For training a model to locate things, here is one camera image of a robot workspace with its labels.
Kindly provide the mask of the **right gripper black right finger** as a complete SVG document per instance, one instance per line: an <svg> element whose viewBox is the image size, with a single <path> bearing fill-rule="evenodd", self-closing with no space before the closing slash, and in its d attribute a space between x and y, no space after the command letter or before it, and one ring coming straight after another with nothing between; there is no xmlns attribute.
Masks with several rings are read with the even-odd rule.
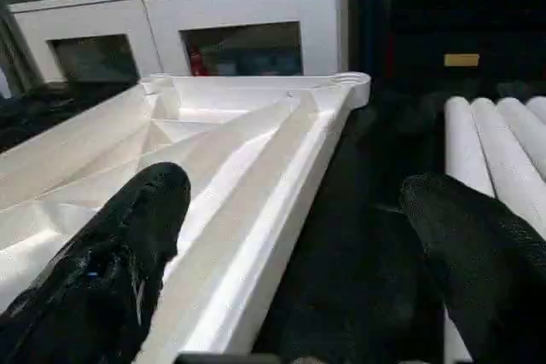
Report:
<svg viewBox="0 0 546 364"><path fill-rule="evenodd" d="M447 175L405 179L399 203L476 363L545 361L545 240L505 204Z"/></svg>

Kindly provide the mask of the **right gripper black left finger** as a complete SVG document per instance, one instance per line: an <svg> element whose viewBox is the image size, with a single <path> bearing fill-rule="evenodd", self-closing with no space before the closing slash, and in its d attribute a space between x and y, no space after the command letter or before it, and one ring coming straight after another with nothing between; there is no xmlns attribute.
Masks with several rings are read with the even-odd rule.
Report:
<svg viewBox="0 0 546 364"><path fill-rule="evenodd" d="M135 174L2 312L2 362L132 362L190 200L180 165Z"/></svg>

